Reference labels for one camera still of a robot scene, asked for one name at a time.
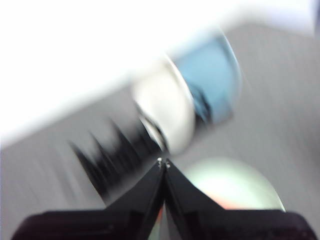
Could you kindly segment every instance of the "white surface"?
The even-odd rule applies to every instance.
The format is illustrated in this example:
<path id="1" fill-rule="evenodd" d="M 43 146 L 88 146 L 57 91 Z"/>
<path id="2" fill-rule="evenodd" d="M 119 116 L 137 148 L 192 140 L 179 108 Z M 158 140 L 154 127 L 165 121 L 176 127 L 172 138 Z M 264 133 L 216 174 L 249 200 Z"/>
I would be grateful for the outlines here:
<path id="1" fill-rule="evenodd" d="M 313 34 L 314 2 L 3 0 L 2 146 L 114 91 L 130 69 L 197 30 L 255 18 Z"/>

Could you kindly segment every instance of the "gray carpet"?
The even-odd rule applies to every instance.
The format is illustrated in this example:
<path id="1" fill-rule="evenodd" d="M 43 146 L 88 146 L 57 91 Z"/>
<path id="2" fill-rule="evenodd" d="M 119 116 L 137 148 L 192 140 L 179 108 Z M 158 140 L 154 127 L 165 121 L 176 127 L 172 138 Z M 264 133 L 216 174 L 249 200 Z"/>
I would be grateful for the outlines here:
<path id="1" fill-rule="evenodd" d="M 320 236 L 320 41 L 255 24 L 226 36 L 244 76 L 233 118 L 172 160 L 182 170 L 214 156 L 250 164 L 273 184 L 286 210 L 302 214 Z M 137 121 L 129 92 L 106 96 L 1 150 L 1 239 L 31 214 L 105 206 L 68 141 L 93 153 L 91 132 L 115 145 L 109 118 L 124 131 Z"/>

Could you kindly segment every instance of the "blue object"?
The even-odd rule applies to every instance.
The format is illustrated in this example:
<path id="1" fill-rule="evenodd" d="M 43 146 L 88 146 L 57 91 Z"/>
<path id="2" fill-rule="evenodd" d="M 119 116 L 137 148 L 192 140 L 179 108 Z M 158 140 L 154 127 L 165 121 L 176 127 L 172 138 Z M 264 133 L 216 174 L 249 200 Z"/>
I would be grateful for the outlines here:
<path id="1" fill-rule="evenodd" d="M 238 62 L 227 39 L 223 35 L 207 39 L 174 63 L 190 89 L 196 114 L 214 124 L 226 119 L 241 86 Z"/>

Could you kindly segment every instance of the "white plastic part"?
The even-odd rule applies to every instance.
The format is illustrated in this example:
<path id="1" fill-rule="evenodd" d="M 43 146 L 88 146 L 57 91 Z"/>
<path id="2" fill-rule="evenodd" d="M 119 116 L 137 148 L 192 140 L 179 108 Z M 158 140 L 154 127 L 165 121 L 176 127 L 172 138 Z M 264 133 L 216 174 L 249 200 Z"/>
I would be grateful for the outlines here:
<path id="1" fill-rule="evenodd" d="M 193 98 L 168 57 L 164 56 L 147 73 L 135 78 L 132 95 L 142 113 L 142 124 L 161 149 L 166 145 L 174 155 L 188 146 L 195 129 Z"/>
<path id="2" fill-rule="evenodd" d="M 271 183 L 244 162 L 226 157 L 196 161 L 183 174 L 225 209 L 285 208 Z"/>

